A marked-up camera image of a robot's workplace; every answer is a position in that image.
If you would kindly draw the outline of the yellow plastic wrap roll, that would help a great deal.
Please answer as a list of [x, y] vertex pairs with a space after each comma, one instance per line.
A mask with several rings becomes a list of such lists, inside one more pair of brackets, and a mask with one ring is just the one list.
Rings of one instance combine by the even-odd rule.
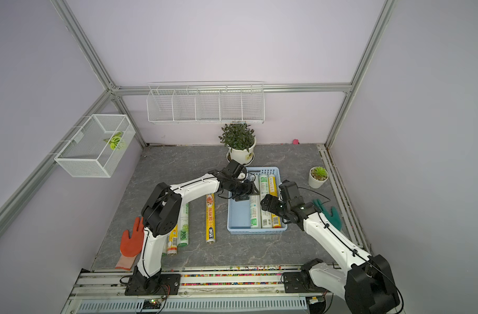
[[[269, 184], [269, 194], [275, 198], [278, 198], [278, 188], [276, 186], [275, 175], [269, 174], [268, 175], [268, 184]], [[274, 213], [271, 214], [272, 218], [272, 227], [273, 228], [281, 228], [282, 222], [281, 219]]]

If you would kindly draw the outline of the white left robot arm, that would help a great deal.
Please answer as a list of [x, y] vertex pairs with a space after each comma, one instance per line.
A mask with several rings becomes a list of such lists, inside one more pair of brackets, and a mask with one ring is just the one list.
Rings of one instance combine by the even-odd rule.
[[142, 209], [144, 239], [132, 280], [145, 286], [158, 283], [164, 242], [177, 226], [181, 207], [202, 196], [224, 191], [231, 193], [235, 201], [259, 194], [254, 176], [235, 160], [222, 170], [211, 170], [197, 179], [180, 184], [157, 184]]

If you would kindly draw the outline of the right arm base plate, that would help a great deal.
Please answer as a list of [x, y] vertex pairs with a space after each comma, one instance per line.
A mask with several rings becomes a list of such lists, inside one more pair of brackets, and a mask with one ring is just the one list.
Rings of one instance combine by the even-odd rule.
[[306, 272], [285, 272], [281, 275], [285, 293], [326, 293], [327, 290], [316, 286]]

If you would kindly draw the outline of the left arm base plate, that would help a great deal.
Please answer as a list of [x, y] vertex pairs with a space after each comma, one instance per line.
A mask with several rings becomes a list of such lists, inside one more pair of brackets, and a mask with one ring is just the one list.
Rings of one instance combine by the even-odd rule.
[[126, 296], [176, 295], [179, 292], [181, 276], [178, 273], [162, 273], [150, 278], [136, 273], [129, 279]]

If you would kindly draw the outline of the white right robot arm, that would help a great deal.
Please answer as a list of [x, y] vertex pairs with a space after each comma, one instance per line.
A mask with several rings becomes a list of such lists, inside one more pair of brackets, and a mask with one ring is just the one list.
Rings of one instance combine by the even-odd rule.
[[308, 263], [301, 273], [307, 288], [332, 292], [345, 300], [352, 313], [404, 310], [404, 298], [383, 256], [371, 255], [343, 235], [321, 209], [304, 201], [295, 182], [284, 181], [279, 189], [278, 197], [268, 194], [261, 200], [261, 208], [297, 225], [339, 265], [336, 270], [322, 261]]

